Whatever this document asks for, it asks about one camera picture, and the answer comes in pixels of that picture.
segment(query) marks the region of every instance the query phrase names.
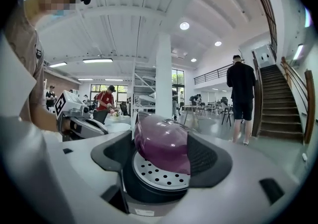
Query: wooden stair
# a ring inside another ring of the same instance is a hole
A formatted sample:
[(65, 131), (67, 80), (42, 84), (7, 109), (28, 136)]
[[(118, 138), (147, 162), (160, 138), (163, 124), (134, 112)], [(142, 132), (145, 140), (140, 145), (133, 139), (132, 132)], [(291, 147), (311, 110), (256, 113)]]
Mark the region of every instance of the wooden stair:
[(276, 65), (261, 68), (263, 110), (260, 136), (302, 141), (304, 134), (293, 94)]

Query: black base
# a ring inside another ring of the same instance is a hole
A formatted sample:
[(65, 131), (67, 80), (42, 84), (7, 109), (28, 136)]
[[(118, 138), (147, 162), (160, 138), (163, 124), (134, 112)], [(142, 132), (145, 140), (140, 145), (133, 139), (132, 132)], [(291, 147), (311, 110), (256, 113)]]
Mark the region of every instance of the black base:
[(127, 194), (133, 199), (143, 203), (167, 203), (181, 199), (187, 190), (163, 191), (148, 186), (141, 181), (133, 170), (133, 156), (136, 152), (134, 141), (132, 141), (130, 155), (123, 168), (123, 180)]

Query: white label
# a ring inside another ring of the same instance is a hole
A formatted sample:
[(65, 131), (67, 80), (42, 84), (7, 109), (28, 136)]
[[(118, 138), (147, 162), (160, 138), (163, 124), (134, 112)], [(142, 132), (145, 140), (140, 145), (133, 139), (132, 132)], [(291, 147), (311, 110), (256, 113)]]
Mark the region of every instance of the white label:
[(149, 217), (155, 216), (154, 211), (146, 211), (146, 210), (140, 210), (140, 209), (135, 209), (135, 211), (136, 211), (136, 214), (141, 216), (149, 216)]

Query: red shirt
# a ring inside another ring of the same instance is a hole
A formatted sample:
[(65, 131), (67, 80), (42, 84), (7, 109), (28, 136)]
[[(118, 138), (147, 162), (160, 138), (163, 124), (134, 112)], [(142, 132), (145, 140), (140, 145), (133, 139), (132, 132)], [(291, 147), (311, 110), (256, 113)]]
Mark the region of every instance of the red shirt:
[[(97, 96), (96, 100), (100, 99), (102, 102), (104, 102), (106, 105), (108, 103), (114, 104), (114, 97), (111, 93), (108, 93), (107, 91), (101, 91), (99, 95)], [(97, 108), (98, 111), (107, 109), (106, 107), (99, 104), (99, 107)]]

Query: black shorts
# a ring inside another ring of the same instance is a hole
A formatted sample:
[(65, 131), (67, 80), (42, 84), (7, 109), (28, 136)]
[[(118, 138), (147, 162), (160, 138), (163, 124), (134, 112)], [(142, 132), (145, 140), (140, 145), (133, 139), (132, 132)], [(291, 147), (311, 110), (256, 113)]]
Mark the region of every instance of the black shorts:
[(235, 120), (252, 120), (253, 101), (248, 103), (233, 103), (233, 113)]

